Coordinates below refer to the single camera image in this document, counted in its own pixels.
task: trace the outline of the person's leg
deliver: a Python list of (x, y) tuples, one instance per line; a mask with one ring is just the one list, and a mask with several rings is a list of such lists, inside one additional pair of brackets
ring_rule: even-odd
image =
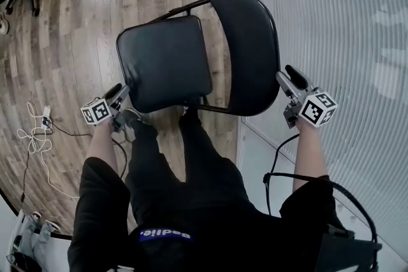
[(205, 132), (195, 109), (187, 109), (179, 122), (184, 142), (187, 183), (231, 187), (247, 199), (241, 173), (221, 157)]
[(159, 151), (156, 129), (142, 122), (132, 111), (125, 110), (124, 119), (135, 132), (125, 184), (131, 193), (133, 215), (140, 224), (146, 211), (159, 205), (160, 198), (178, 187), (180, 181)]
[(36, 243), (34, 244), (34, 258), (44, 272), (47, 272), (45, 269), (45, 252), (47, 249), (47, 244), (51, 237), (51, 233), (53, 233), (55, 230), (59, 230), (59, 226), (51, 221), (46, 221), (41, 228), (40, 235), (38, 236)]
[(41, 215), (37, 216), (36, 212), (32, 215), (27, 215), (25, 218), (27, 222), (24, 223), (24, 230), (21, 234), (20, 245), (18, 246), (18, 251), (24, 255), (34, 258), (32, 238), (35, 229), (37, 228), (37, 221)]

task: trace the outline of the black t-shirt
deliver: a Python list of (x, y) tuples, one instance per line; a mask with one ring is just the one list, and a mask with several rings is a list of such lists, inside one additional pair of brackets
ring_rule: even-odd
[(327, 224), (343, 229), (333, 189), (307, 183), (270, 217), (250, 203), (169, 212), (127, 229), (129, 191), (102, 160), (87, 159), (80, 184), (70, 270), (289, 271), (303, 255), (319, 249)]

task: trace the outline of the white power strip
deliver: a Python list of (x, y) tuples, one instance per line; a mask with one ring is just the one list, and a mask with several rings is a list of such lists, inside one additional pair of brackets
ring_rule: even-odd
[[(51, 107), (45, 106), (43, 116), (50, 117), (50, 115), (51, 115)], [(44, 129), (45, 131), (49, 130), (48, 126), (44, 124), (44, 121), (41, 121), (41, 128)]]

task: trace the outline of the forearm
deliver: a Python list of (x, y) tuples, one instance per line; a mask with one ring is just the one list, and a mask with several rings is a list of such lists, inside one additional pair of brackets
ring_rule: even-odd
[(87, 158), (97, 157), (105, 161), (117, 173), (117, 161), (112, 142), (111, 123), (97, 125), (87, 152)]
[[(320, 142), (319, 130), (307, 122), (299, 121), (300, 131), (295, 174), (311, 177), (327, 175), (326, 161)], [(305, 185), (303, 180), (293, 180), (293, 192)]]

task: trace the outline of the person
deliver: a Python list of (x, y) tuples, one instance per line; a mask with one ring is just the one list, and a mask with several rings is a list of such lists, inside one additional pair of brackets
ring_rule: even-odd
[[(281, 218), (255, 209), (239, 170), (217, 153), (197, 110), (179, 120), (186, 182), (159, 152), (156, 129), (133, 110), (123, 116), (135, 133), (129, 173), (123, 183), (111, 122), (97, 125), (82, 170), (70, 271), (291, 271), (304, 248), (318, 250), (327, 224), (344, 229), (326, 183), (294, 180)], [(297, 128), (295, 173), (328, 178), (318, 130), (301, 120)], [(130, 235), (129, 201), (138, 224)]]
[(25, 216), (26, 222), (23, 223), (18, 250), (7, 255), (12, 271), (47, 272), (45, 268), (47, 244), (51, 233), (59, 231), (60, 227), (55, 222), (46, 220), (33, 246), (33, 234), (39, 226), (40, 218), (41, 214), (37, 211)]

